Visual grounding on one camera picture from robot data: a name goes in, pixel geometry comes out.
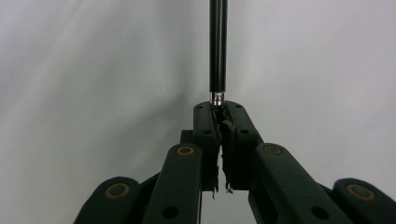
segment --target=black rod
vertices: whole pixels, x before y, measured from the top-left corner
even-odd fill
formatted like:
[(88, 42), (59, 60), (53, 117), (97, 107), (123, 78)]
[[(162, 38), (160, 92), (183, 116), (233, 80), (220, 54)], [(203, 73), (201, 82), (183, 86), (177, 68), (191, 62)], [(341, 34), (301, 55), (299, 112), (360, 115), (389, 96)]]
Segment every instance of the black rod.
[(224, 101), (227, 0), (210, 0), (210, 102), (221, 105)]

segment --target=white cloth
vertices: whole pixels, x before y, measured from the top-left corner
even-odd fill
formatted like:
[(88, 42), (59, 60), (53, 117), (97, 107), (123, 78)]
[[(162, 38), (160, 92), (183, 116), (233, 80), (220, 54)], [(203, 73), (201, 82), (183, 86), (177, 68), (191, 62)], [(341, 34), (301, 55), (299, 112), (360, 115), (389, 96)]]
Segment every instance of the white cloth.
[[(229, 1), (227, 100), (319, 183), (396, 198), (396, 5)], [(71, 223), (161, 170), (208, 100), (209, 1), (0, 1), (0, 223)], [(202, 223), (254, 223), (246, 193)]]

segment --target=gray background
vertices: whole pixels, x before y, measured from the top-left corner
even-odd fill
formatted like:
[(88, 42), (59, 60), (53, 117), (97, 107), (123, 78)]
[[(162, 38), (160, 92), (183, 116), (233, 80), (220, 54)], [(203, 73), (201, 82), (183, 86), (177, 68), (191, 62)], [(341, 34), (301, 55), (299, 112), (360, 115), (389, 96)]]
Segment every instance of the gray background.
[[(229, 2), (228, 100), (319, 183), (396, 198), (394, 1)], [(71, 223), (160, 171), (208, 99), (209, 1), (0, 1), (0, 222)], [(202, 223), (254, 223), (247, 194)]]

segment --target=metal tip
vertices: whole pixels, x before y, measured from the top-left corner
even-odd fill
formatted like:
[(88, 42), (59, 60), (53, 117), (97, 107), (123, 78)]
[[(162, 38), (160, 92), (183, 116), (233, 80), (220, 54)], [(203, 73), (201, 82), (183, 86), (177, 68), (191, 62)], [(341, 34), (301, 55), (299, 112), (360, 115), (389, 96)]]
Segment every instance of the metal tip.
[(211, 105), (224, 104), (224, 92), (210, 92), (209, 102)]

